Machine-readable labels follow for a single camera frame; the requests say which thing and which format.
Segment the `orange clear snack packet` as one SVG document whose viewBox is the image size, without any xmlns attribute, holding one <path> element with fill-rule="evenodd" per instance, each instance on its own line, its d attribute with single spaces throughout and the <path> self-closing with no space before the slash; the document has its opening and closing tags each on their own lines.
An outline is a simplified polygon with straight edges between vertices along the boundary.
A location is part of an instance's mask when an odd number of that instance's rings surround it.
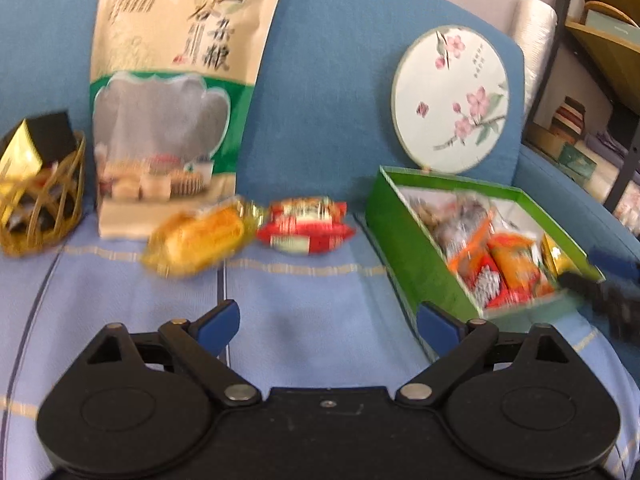
<svg viewBox="0 0 640 480">
<path fill-rule="evenodd" d="M 494 208 L 477 202 L 458 203 L 456 212 L 436 226 L 433 237 L 450 272 L 457 273 L 461 261 L 480 247 L 494 217 Z"/>
</svg>

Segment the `black gold small box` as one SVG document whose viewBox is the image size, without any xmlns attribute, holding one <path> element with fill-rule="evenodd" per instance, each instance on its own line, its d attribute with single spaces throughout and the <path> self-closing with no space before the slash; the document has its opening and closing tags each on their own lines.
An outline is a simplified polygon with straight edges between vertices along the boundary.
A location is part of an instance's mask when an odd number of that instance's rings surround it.
<svg viewBox="0 0 640 480">
<path fill-rule="evenodd" d="M 27 117 L 1 138 L 1 177 L 24 180 L 76 150 L 66 110 Z"/>
</svg>

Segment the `green cardboard box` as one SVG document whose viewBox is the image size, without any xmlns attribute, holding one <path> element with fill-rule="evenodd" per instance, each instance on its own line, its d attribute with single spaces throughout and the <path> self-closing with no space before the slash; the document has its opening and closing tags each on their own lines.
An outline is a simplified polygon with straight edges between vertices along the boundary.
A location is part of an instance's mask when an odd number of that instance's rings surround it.
<svg viewBox="0 0 640 480">
<path fill-rule="evenodd" d="M 550 322 L 579 304 L 561 273 L 604 280 L 518 188 L 382 167 L 364 218 L 411 328 L 424 302 L 460 322 L 484 318 L 511 330 Z"/>
</svg>

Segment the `red checkered snack packet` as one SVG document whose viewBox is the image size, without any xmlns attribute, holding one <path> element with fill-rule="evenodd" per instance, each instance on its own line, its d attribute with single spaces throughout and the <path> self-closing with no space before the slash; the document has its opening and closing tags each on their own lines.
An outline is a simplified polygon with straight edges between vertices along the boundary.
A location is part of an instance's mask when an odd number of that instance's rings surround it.
<svg viewBox="0 0 640 480">
<path fill-rule="evenodd" d="M 494 258 L 485 249 L 470 255 L 460 266 L 459 274 L 475 302 L 483 309 L 498 309 L 520 300 L 508 287 Z"/>
</svg>

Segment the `yellow orange snack packet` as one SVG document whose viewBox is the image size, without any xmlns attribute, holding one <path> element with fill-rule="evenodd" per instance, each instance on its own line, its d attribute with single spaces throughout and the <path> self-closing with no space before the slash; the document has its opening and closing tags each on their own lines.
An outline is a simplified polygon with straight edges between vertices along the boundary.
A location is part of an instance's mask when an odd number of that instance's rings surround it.
<svg viewBox="0 0 640 480">
<path fill-rule="evenodd" d="M 536 240 L 514 232 L 498 232 L 488 240 L 487 247 L 506 287 L 523 301 L 554 292 L 535 255 Z"/>
</svg>

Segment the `black metal shelf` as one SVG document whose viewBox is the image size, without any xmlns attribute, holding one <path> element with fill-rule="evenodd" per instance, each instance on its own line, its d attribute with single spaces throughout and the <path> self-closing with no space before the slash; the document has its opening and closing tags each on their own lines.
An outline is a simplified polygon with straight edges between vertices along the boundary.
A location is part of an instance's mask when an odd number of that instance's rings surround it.
<svg viewBox="0 0 640 480">
<path fill-rule="evenodd" d="M 639 0 L 586 0 L 590 6 L 602 4 L 617 11 L 622 18 L 639 21 Z M 588 75 L 592 88 L 605 96 L 612 106 L 608 131 L 623 136 L 628 148 L 623 166 L 603 199 L 603 206 L 614 211 L 623 199 L 639 165 L 639 46 L 610 32 L 585 24 L 583 18 L 568 17 L 570 0 L 553 0 L 558 24 L 552 37 L 550 58 L 542 73 L 541 84 L 527 121 L 532 122 L 547 90 L 552 67 L 559 50 L 567 49 L 579 68 Z"/>
</svg>

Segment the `large beige cereal snack bag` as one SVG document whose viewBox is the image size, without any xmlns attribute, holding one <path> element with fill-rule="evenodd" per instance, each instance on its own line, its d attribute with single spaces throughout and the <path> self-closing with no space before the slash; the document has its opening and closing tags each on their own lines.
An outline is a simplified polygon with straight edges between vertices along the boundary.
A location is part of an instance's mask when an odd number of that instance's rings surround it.
<svg viewBox="0 0 640 480">
<path fill-rule="evenodd" d="M 232 196 L 279 0 L 99 0 L 90 99 L 104 238 Z"/>
</svg>

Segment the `striped ceramic vase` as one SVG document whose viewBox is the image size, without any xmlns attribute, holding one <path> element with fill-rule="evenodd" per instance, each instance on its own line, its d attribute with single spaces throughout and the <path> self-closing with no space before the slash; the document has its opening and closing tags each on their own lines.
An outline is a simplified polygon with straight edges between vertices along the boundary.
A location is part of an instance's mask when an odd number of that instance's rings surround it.
<svg viewBox="0 0 640 480">
<path fill-rule="evenodd" d="M 586 108 L 581 102 L 566 96 L 552 116 L 549 131 L 574 145 L 585 132 Z"/>
</svg>

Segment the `round floral fan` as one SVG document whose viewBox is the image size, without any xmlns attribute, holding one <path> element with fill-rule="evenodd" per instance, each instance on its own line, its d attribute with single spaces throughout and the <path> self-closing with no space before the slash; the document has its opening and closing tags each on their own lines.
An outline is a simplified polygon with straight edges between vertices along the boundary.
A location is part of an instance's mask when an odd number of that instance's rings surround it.
<svg viewBox="0 0 640 480">
<path fill-rule="evenodd" d="M 402 57 L 390 109 L 398 140 L 419 167 L 462 174 L 482 162 L 506 128 L 511 93 L 496 48 L 469 27 L 444 25 Z"/>
</svg>

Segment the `yellow chips packet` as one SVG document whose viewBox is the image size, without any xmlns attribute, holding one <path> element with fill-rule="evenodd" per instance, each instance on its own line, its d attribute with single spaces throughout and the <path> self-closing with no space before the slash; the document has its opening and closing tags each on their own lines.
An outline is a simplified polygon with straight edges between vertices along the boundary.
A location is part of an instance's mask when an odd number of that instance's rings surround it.
<svg viewBox="0 0 640 480">
<path fill-rule="evenodd" d="M 562 251 L 560 246 L 547 233 L 544 233 L 541 237 L 540 252 L 544 265 L 555 278 L 565 272 L 579 272 L 574 262 L 568 258 L 568 255 Z"/>
</svg>

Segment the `yellow cake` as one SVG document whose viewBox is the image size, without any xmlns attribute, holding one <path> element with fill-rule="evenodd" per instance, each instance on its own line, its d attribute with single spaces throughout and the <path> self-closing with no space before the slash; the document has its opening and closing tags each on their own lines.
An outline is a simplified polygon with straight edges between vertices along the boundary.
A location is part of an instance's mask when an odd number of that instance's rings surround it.
<svg viewBox="0 0 640 480">
<path fill-rule="evenodd" d="M 151 234 L 140 261 L 162 278 L 188 278 L 250 244 L 266 217 L 265 207 L 239 195 L 180 211 Z"/>
</svg>

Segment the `red white snack packet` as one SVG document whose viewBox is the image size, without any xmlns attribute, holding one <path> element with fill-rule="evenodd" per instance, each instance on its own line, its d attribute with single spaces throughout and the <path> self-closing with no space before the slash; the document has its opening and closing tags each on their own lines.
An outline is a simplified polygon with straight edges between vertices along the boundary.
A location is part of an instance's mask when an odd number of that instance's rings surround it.
<svg viewBox="0 0 640 480">
<path fill-rule="evenodd" d="M 293 255 L 333 252 L 356 234 L 344 221 L 346 214 L 345 202 L 334 202 L 326 196 L 278 200 L 270 204 L 267 221 L 256 238 Z"/>
</svg>

